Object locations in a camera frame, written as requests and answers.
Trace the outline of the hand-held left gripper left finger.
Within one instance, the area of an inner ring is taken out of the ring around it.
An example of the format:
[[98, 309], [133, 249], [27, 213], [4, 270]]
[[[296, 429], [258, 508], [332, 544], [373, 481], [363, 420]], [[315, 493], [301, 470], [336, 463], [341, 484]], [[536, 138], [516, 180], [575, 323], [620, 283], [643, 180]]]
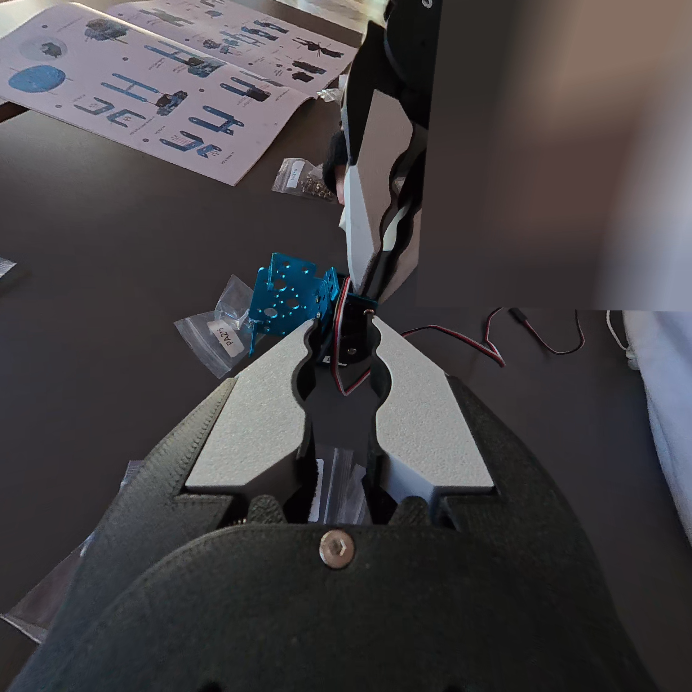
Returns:
[[306, 523], [318, 466], [305, 402], [316, 385], [319, 322], [306, 320], [235, 378], [186, 479], [200, 494], [229, 494], [247, 505], [273, 496], [290, 523]]

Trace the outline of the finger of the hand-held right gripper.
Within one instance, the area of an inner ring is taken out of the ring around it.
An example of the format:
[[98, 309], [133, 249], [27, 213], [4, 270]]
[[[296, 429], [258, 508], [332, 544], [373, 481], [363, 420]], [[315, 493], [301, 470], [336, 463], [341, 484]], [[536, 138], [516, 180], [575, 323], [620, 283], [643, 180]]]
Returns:
[[375, 90], [358, 160], [345, 172], [342, 215], [352, 287], [361, 295], [385, 249], [381, 224], [392, 205], [390, 173], [408, 149], [412, 132], [399, 100]]
[[372, 298], [377, 302], [391, 297], [417, 268], [420, 229], [421, 210], [411, 210], [411, 204], [401, 207], [386, 227], [372, 284]]

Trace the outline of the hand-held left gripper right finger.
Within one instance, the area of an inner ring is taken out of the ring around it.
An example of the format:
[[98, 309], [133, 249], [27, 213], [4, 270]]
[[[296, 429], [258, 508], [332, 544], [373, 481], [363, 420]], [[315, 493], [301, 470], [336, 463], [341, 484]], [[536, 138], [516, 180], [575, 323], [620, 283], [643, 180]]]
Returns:
[[369, 316], [369, 513], [388, 522], [408, 497], [434, 517], [442, 498], [487, 495], [495, 484], [445, 371]]

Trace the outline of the servo with blue bracket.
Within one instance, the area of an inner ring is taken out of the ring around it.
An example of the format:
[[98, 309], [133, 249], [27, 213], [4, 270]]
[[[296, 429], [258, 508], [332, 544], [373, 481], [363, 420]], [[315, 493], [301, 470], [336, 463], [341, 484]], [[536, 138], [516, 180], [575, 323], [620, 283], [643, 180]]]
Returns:
[[268, 267], [257, 272], [248, 311], [252, 355], [258, 338], [288, 336], [306, 321], [316, 323], [316, 363], [328, 365], [341, 394], [347, 396], [369, 376], [365, 370], [350, 385], [344, 385], [341, 368], [370, 358], [368, 317], [378, 303], [360, 296], [348, 276], [334, 267], [318, 274], [314, 263], [273, 253]]

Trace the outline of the dark grey desk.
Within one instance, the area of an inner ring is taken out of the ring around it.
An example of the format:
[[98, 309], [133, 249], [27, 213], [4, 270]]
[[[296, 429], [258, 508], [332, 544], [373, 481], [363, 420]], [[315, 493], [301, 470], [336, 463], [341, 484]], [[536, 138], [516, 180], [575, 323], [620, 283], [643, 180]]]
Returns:
[[[336, 205], [271, 190], [319, 163], [338, 106], [310, 100], [237, 187], [27, 111], [1, 125], [1, 612], [95, 528], [140, 460], [219, 380], [174, 322], [210, 311], [279, 251], [345, 271]], [[506, 312], [498, 368], [425, 331], [411, 343], [533, 451], [582, 522], [619, 617], [662, 691], [691, 688], [691, 546], [639, 373], [600, 312], [554, 357]]]

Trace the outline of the clear bag of metal nuts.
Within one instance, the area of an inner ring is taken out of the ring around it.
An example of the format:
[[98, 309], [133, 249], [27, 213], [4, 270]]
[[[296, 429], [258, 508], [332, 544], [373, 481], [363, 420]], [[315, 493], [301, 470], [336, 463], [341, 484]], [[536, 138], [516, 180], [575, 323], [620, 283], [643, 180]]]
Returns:
[[323, 179], [323, 165], [313, 165], [306, 159], [282, 160], [272, 185], [273, 192], [338, 203], [338, 199]]

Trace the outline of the person's white top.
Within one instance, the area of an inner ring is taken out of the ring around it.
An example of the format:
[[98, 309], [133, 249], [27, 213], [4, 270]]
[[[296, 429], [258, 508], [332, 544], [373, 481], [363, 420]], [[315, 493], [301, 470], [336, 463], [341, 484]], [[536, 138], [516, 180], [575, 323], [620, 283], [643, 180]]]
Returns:
[[627, 343], [621, 342], [631, 369], [642, 377], [655, 449], [676, 507], [691, 541], [691, 313], [624, 311]]

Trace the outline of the instruction booklet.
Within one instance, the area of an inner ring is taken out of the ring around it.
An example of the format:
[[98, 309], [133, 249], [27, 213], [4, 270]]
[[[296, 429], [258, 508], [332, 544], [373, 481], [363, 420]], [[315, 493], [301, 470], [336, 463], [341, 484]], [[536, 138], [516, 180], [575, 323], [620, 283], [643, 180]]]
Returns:
[[1, 99], [235, 186], [356, 51], [232, 1], [59, 3], [1, 39]]

